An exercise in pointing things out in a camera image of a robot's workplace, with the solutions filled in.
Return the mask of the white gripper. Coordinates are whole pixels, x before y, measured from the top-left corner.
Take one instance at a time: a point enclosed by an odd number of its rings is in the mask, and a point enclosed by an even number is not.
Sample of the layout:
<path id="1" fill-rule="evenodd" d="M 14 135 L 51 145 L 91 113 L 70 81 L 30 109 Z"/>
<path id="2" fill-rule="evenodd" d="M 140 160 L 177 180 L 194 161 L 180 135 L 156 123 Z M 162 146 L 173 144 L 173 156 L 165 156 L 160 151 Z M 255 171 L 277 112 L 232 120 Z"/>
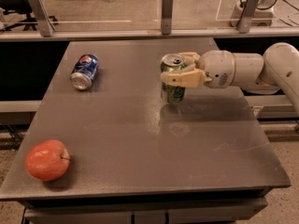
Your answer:
<path id="1" fill-rule="evenodd" d="M 161 81 L 169 86 L 197 88 L 206 85 L 213 89 L 225 89 L 233 83 L 235 57 L 226 50 L 211 50 L 203 55 L 196 52 L 180 52 L 188 66 L 197 65 L 192 71 L 182 73 L 162 72 Z"/>

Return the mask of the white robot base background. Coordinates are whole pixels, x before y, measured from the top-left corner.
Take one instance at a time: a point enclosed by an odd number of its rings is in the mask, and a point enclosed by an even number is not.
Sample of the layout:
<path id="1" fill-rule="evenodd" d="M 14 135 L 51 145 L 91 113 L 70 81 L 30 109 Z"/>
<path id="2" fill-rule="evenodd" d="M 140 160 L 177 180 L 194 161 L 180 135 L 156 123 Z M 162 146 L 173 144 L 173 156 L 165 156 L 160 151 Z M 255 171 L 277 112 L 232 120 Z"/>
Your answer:
<path id="1" fill-rule="evenodd" d="M 253 26 L 270 26 L 274 19 L 274 6 L 277 0 L 259 0 L 253 15 Z M 231 16 L 230 24 L 237 26 L 238 20 L 241 18 L 246 0 L 239 0 L 235 4 L 234 11 Z"/>

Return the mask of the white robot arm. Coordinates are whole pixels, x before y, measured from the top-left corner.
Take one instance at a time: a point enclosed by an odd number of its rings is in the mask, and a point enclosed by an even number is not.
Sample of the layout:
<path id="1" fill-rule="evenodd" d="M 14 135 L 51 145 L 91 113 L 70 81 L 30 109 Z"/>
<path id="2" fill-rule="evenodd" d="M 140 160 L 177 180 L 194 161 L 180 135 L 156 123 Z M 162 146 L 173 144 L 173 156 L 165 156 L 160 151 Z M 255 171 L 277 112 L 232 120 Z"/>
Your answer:
<path id="1" fill-rule="evenodd" d="M 169 104 L 181 102 L 188 88 L 237 86 L 257 94 L 283 91 L 299 112 L 299 51 L 287 43 L 276 43 L 262 55 L 227 50 L 168 53 L 161 59 L 161 81 L 161 97 Z"/>

